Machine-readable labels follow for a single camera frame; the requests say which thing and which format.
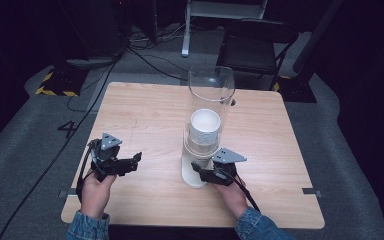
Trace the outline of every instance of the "chair seat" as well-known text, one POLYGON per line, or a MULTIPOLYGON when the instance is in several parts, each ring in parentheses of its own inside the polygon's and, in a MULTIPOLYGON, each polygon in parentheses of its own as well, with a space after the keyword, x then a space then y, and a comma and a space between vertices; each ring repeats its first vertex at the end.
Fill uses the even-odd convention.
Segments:
POLYGON ((238 71, 274 74, 277 68, 272 43, 229 37, 224 53, 223 65, 238 71))

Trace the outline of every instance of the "chair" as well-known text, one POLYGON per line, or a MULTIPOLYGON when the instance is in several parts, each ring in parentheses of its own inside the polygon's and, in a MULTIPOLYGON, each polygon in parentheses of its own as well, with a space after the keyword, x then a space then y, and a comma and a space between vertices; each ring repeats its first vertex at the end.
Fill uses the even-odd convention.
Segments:
POLYGON ((225 30, 217 66, 234 71, 273 75, 269 90, 276 83, 287 50, 299 35, 292 25, 263 19, 239 19, 225 30), (281 46, 276 55, 276 46, 281 46))

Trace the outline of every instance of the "white base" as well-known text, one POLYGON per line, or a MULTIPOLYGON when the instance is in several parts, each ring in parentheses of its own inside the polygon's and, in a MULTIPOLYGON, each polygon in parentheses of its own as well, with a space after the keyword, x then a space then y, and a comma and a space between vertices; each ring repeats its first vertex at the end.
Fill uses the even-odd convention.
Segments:
POLYGON ((207 182, 201 181, 199 173, 192 168, 191 161, 182 156, 182 178, 183 181, 191 188, 202 188, 207 182))

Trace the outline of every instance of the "blue denim jacket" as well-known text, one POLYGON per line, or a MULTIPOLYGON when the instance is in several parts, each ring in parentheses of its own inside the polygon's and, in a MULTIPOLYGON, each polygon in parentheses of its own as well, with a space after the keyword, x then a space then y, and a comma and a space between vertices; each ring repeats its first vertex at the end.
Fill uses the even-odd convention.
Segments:
MULTIPOLYGON (((67 240, 104 240, 108 239, 108 224, 110 216, 104 214, 103 219, 90 218, 77 211, 66 237, 67 240)), ((254 208, 248 207, 239 217, 236 233, 242 240, 287 240, 294 239, 288 233, 279 229, 268 217, 261 215, 254 208)))

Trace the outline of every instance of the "table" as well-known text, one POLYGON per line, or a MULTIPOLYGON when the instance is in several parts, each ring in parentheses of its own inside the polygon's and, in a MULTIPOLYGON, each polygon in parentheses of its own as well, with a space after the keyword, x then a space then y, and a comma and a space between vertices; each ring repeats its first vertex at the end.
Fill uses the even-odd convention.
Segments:
POLYGON ((191 17, 213 18, 263 18, 267 0, 260 5, 247 5, 237 3, 201 2, 188 0, 186 5, 185 35, 183 36, 182 57, 189 56, 190 22, 191 17))
MULTIPOLYGON (((118 178, 112 187, 106 208, 111 224, 235 225, 211 185, 194 189, 182 180, 188 94, 186 86, 108 85, 88 142, 107 132, 123 140, 118 158, 143 152, 137 171, 118 178)), ((303 193, 312 184, 282 97, 276 92, 236 90, 234 99, 220 146, 248 158, 236 166, 259 208, 281 228, 322 228, 317 197, 303 193)), ((79 208, 77 196, 69 196, 62 220, 71 222, 79 208)))

